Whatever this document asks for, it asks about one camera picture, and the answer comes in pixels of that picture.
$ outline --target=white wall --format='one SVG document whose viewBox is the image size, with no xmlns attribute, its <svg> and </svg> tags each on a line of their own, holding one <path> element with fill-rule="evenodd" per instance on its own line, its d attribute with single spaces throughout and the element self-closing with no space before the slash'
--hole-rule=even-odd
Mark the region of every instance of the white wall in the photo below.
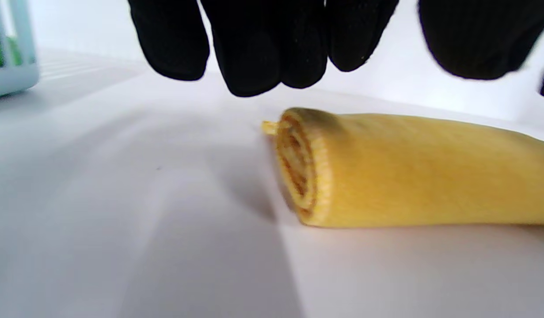
<svg viewBox="0 0 544 318">
<path fill-rule="evenodd" d="M 537 93 L 544 34 L 517 74 L 497 81 L 462 80 L 442 71 L 429 55 L 416 2 L 401 0 L 367 65 L 349 74 L 330 66 L 316 88 L 518 121 L 544 117 L 544 98 Z M 143 60 L 126 0 L 31 0 L 31 6 L 40 46 Z M 213 56 L 208 70 L 218 71 Z"/>
</svg>

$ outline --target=gloved hand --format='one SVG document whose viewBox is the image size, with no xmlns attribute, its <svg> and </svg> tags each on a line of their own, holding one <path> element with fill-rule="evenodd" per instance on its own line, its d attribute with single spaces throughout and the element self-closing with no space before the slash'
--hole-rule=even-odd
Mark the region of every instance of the gloved hand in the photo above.
<svg viewBox="0 0 544 318">
<path fill-rule="evenodd" d="M 201 0 L 219 68 L 236 96 L 255 96 L 283 82 L 319 81 L 327 56 L 341 71 L 363 65 L 398 0 Z M 209 42 L 196 0 L 129 0 L 146 59 L 161 75 L 203 76 Z"/>
<path fill-rule="evenodd" d="M 544 30 L 544 0 L 419 0 L 419 18 L 440 66 L 492 80 L 526 60 Z"/>
</svg>

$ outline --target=light blue container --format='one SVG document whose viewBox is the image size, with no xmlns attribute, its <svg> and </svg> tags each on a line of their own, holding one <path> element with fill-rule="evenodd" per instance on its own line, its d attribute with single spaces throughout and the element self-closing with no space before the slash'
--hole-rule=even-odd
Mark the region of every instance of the light blue container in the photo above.
<svg viewBox="0 0 544 318">
<path fill-rule="evenodd" d="M 28 89 L 38 78 L 26 0 L 0 0 L 0 96 Z"/>
</svg>

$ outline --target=white table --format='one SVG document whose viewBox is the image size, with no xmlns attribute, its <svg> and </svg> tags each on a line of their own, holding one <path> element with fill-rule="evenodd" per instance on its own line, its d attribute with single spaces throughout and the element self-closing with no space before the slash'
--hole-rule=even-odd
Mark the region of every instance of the white table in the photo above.
<svg viewBox="0 0 544 318">
<path fill-rule="evenodd" d="M 544 318 L 544 229 L 301 226 L 259 132 L 290 106 L 510 123 L 312 89 L 238 99 L 217 75 L 92 58 L 44 71 L 0 99 L 0 318 Z"/>
</svg>

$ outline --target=yellow rolled fabric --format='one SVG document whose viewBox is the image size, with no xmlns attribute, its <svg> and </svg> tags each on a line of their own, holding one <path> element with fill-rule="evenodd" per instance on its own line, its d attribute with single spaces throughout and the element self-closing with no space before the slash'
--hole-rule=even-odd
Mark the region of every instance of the yellow rolled fabric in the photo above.
<svg viewBox="0 0 544 318">
<path fill-rule="evenodd" d="M 302 108 L 262 128 L 305 225 L 544 225 L 544 141 L 527 135 Z"/>
</svg>

